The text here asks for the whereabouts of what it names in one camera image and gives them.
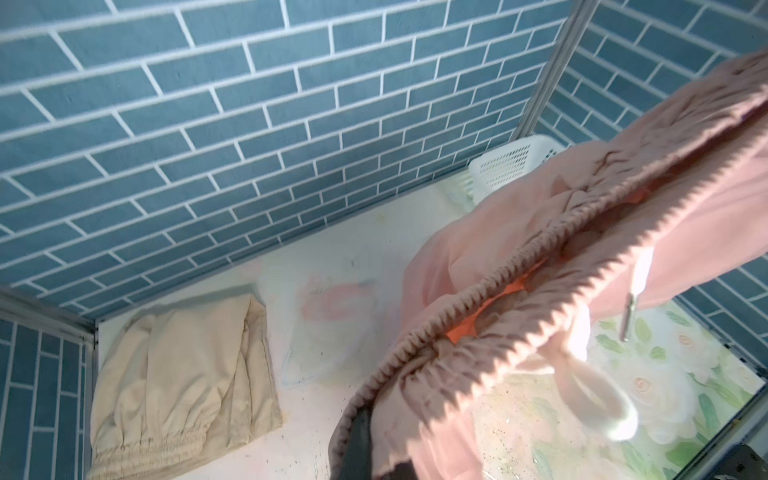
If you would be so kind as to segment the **beige shorts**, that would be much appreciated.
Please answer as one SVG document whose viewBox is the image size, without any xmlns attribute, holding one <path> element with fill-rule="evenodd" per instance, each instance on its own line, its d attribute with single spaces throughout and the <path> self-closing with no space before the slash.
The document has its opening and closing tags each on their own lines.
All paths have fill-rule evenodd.
<svg viewBox="0 0 768 480">
<path fill-rule="evenodd" d="M 100 369 L 91 479 L 173 479 L 278 429 L 266 307 L 249 290 L 131 320 Z"/>
</svg>

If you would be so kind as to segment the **white plastic basket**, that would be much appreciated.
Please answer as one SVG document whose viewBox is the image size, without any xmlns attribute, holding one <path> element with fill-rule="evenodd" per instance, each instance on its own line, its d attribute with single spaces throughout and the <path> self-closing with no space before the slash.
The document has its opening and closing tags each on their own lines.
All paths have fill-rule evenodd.
<svg viewBox="0 0 768 480">
<path fill-rule="evenodd" d="M 468 165 L 475 205 L 501 187 L 522 178 L 565 147 L 546 135 L 533 135 L 489 150 Z"/>
</svg>

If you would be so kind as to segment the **left aluminium corner post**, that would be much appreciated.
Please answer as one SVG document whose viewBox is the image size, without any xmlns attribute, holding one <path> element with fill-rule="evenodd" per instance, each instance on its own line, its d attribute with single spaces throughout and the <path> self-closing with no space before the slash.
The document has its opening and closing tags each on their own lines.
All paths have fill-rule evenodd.
<svg viewBox="0 0 768 480">
<path fill-rule="evenodd" d="M 1 476 L 83 479 L 92 464 L 94 326 L 1 291 Z"/>
</svg>

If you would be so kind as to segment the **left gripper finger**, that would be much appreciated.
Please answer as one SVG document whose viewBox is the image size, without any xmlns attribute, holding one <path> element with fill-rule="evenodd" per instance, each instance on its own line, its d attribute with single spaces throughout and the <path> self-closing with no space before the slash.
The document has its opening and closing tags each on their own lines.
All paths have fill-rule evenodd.
<svg viewBox="0 0 768 480">
<path fill-rule="evenodd" d="M 371 410 L 362 408 L 354 417 L 346 451 L 342 456 L 340 480 L 372 479 L 372 444 L 370 434 Z"/>
</svg>

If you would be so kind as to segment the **aluminium front rail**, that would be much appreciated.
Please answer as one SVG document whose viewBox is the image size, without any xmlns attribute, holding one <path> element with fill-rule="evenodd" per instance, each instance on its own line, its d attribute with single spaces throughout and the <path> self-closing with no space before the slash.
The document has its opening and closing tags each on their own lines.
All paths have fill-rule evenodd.
<svg viewBox="0 0 768 480">
<path fill-rule="evenodd" d="M 704 444 L 674 479 L 767 478 L 767 384 Z"/>
</svg>

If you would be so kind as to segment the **aluminium corner post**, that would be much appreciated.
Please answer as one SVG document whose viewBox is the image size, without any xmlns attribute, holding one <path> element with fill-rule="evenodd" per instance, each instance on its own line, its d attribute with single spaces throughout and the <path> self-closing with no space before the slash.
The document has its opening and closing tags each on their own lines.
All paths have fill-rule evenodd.
<svg viewBox="0 0 768 480">
<path fill-rule="evenodd" d="M 83 479 L 92 464 L 94 326 L 1 291 L 1 476 Z"/>
<path fill-rule="evenodd" d="M 598 0 L 578 0 L 572 3 L 569 16 L 553 45 L 552 54 L 541 72 L 533 95 L 523 110 L 520 123 L 510 137 L 511 140 L 528 137 L 533 133 L 598 5 Z"/>
</svg>

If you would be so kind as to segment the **pink shorts white drawstring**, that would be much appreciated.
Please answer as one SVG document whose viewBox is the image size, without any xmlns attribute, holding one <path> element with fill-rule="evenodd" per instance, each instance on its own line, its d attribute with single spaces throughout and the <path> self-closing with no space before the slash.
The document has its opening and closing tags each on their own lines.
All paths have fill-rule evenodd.
<svg viewBox="0 0 768 480">
<path fill-rule="evenodd" d="M 554 368 L 562 400 L 584 426 L 611 441 L 629 440 L 638 429 L 639 414 L 616 382 L 586 362 L 590 332 L 589 309 L 580 306 L 545 358 Z"/>
</svg>

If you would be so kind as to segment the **right aluminium corner post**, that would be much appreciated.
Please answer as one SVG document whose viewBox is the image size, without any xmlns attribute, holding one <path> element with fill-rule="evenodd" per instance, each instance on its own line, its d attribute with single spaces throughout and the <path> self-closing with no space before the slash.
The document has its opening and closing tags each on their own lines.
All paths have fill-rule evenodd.
<svg viewBox="0 0 768 480">
<path fill-rule="evenodd" d="M 578 0 L 572 3 L 569 16 L 553 45 L 552 54 L 541 72 L 533 95 L 523 110 L 520 123 L 510 137 L 511 140 L 528 137 L 533 133 L 598 5 L 598 0 Z"/>
</svg>

